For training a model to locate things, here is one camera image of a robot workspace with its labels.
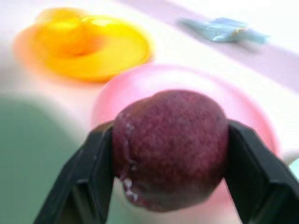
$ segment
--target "fruit skin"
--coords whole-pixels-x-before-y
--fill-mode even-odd
[[[163,91],[114,120],[113,169],[126,198],[166,212],[205,201],[227,168],[228,120],[212,99]]]

